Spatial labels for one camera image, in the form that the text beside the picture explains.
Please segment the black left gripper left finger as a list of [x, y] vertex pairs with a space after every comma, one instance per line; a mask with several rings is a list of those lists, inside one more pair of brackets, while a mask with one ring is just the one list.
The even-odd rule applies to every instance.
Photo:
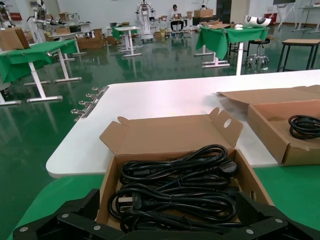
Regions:
[[96, 222], [100, 208], [100, 190], [85, 197], [68, 200], [54, 213], [17, 227], [14, 240], [122, 240], [125, 234]]

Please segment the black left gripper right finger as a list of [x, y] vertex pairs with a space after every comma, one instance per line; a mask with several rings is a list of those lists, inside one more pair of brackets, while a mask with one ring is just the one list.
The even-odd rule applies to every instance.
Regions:
[[259, 203], [243, 192], [236, 196], [236, 214], [243, 227], [223, 235], [226, 240], [287, 240], [288, 221], [275, 206]]

